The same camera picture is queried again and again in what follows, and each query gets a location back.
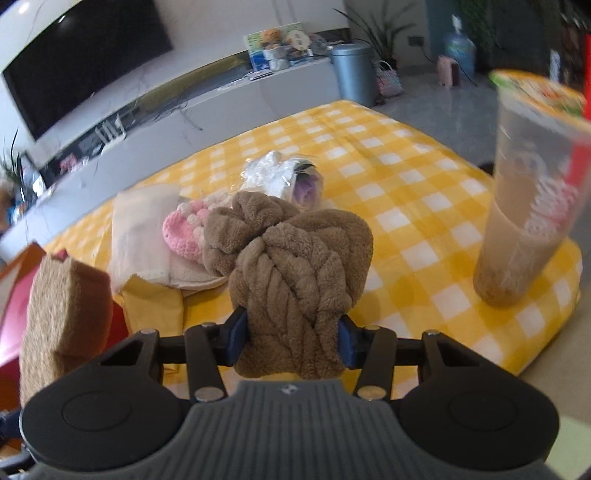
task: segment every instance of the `black tv screen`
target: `black tv screen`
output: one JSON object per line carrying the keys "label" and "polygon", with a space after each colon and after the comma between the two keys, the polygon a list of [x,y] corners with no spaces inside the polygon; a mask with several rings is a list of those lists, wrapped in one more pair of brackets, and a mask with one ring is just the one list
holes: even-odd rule
{"label": "black tv screen", "polygon": [[36,140],[95,92],[172,48],[154,0],[83,0],[27,45],[4,78]]}

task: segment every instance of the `plastic cup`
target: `plastic cup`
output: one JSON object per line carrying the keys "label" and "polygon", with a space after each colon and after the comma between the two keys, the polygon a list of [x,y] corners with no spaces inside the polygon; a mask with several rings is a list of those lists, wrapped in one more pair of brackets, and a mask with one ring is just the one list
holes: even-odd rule
{"label": "plastic cup", "polygon": [[591,187],[583,95],[543,77],[491,74],[499,92],[495,190],[474,288],[506,307],[529,290],[570,232]]}

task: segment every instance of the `plastic bag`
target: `plastic bag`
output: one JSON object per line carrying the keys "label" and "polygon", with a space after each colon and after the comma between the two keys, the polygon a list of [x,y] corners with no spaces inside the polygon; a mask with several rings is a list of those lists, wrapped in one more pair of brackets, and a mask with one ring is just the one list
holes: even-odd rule
{"label": "plastic bag", "polygon": [[324,181],[306,155],[284,158],[278,151],[270,151],[261,158],[247,160],[241,174],[240,190],[263,192],[293,203],[301,210],[318,208]]}

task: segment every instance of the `metal screw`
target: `metal screw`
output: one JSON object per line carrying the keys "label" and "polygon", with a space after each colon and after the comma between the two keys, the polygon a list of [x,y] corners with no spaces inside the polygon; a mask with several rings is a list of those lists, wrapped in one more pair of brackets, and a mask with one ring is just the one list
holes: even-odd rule
{"label": "metal screw", "polygon": [[200,402],[208,403],[218,401],[223,398],[223,391],[218,387],[201,387],[195,392],[195,399]]}
{"label": "metal screw", "polygon": [[297,388],[294,384],[287,384],[287,385],[283,385],[283,387],[281,387],[280,390],[285,395],[293,395],[294,393],[296,393],[299,390],[299,388]]}
{"label": "metal screw", "polygon": [[367,401],[381,400],[386,396],[386,391],[376,385],[365,385],[357,390],[357,396]]}

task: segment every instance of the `table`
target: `table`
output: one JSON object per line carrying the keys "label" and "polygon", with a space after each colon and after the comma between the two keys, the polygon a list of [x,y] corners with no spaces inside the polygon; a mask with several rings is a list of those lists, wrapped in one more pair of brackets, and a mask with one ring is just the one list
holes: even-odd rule
{"label": "table", "polygon": [[[247,158],[269,150],[315,156],[324,175],[324,207],[352,211],[374,234],[365,292],[350,312],[358,325],[377,324],[400,337],[438,329],[508,371],[521,372],[549,343],[576,304],[580,249],[567,240],[527,297],[508,309],[485,304],[472,286],[492,179],[432,138],[345,100],[323,105],[214,145],[139,182],[179,183],[199,197],[235,190]],[[129,159],[141,161],[141,158]],[[106,269],[112,200],[47,245]],[[232,308],[225,288],[186,299],[185,327],[222,322]],[[417,384],[398,368],[394,395]],[[235,382],[232,370],[225,381]],[[352,388],[356,373],[343,381]],[[168,384],[180,382],[182,371]]]}

